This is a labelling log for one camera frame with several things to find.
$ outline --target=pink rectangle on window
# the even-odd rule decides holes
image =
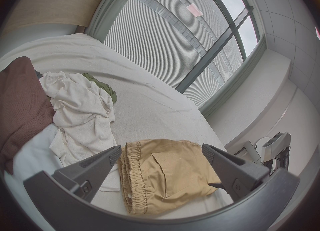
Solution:
[[[189,11],[195,16],[195,17],[198,17],[198,16],[202,16],[203,13],[200,11],[200,9],[198,9],[198,7],[192,3],[190,4],[189,6],[187,6],[187,9],[189,9]]]

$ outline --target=white bed sheet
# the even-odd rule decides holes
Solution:
[[[0,59],[0,70],[20,56],[29,57],[41,73],[86,72],[112,86],[118,101],[114,104],[115,122],[111,123],[111,131],[118,145],[166,138],[211,144],[225,150],[191,100],[88,35],[65,35],[26,43]],[[231,203],[230,196],[218,189],[156,218],[196,216]],[[127,215],[121,192],[98,191],[92,204]]]

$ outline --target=green curtain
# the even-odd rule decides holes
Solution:
[[[199,110],[205,118],[213,114],[240,87],[259,62],[266,48],[266,39],[263,36],[250,56],[247,57],[238,70],[235,71],[235,73],[226,81],[217,93],[215,93],[202,107],[200,107]]]
[[[113,22],[127,1],[102,0],[85,33],[103,43]]]

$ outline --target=building window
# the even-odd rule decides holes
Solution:
[[[242,0],[129,0],[104,44],[200,108],[257,44],[248,9]]]

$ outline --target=folded clothing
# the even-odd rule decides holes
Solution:
[[[220,179],[197,143],[168,139],[126,143],[118,160],[129,214],[158,214],[217,189]]]
[[[53,121],[47,99],[28,57],[19,57],[0,72],[0,167],[13,173],[16,153]]]
[[[64,167],[117,145],[110,129],[115,120],[113,103],[106,91],[80,73],[48,72],[39,81],[51,97],[53,122],[59,128],[50,149]],[[116,164],[100,190],[120,190]]]
[[[117,102],[117,94],[114,90],[112,90],[112,88],[108,84],[98,81],[89,73],[83,73],[82,75],[86,77],[89,81],[93,81],[95,84],[97,84],[99,88],[104,89],[111,96],[113,103]]]

